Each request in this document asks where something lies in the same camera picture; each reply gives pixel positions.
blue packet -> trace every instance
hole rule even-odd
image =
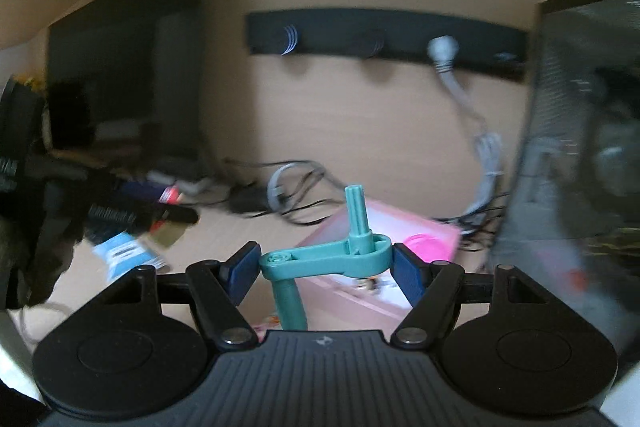
[[[147,250],[135,237],[126,232],[119,233],[100,245],[95,245],[94,253],[109,266],[108,283],[141,264],[150,264],[156,269],[166,266],[160,256]]]

blue gripper pad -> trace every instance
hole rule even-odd
[[[51,413],[40,427],[614,427],[583,409],[520,419],[453,390],[431,358],[380,331],[271,331],[220,356],[184,399],[143,418],[92,423]]]
[[[393,256],[391,276],[402,290],[409,304],[415,306],[425,293],[420,269],[427,268],[429,264],[425,263],[402,243],[393,245]]]
[[[218,279],[226,294],[238,306],[260,273],[260,245],[249,241],[220,265]]]

desk surface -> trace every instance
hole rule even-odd
[[[263,252],[290,248],[298,244],[315,227],[296,227],[277,216],[263,216],[246,219],[229,214],[221,208],[204,208],[200,222],[190,229],[170,248],[155,249],[164,257],[173,272],[182,272],[187,266],[204,259],[224,261],[235,253],[247,241],[257,241]],[[475,253],[459,255],[456,262],[468,271],[475,270],[484,259]],[[91,245],[84,241],[74,252],[71,268],[60,277],[49,302],[59,303],[77,310],[89,299],[100,293],[106,286],[107,265],[94,255]],[[469,305],[461,319],[484,313],[486,306]],[[273,313],[274,302],[271,285],[262,277],[254,284],[246,296],[240,311],[251,323],[260,323]],[[176,318],[193,326],[193,319],[187,305],[163,305],[165,315]],[[26,310],[25,324],[28,335],[42,339],[50,330],[65,318],[60,312],[35,307]],[[309,326],[318,330],[345,330],[350,325],[337,317],[321,311],[308,311]]]

teal handle grip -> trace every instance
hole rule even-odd
[[[283,330],[306,331],[305,307],[295,279],[271,282],[276,311]]]
[[[347,277],[372,277],[391,268],[391,240],[371,232],[364,191],[360,185],[345,188],[350,232],[343,241],[278,250],[260,258],[260,269],[271,281],[283,330],[306,330],[305,308],[295,279],[330,273]]]

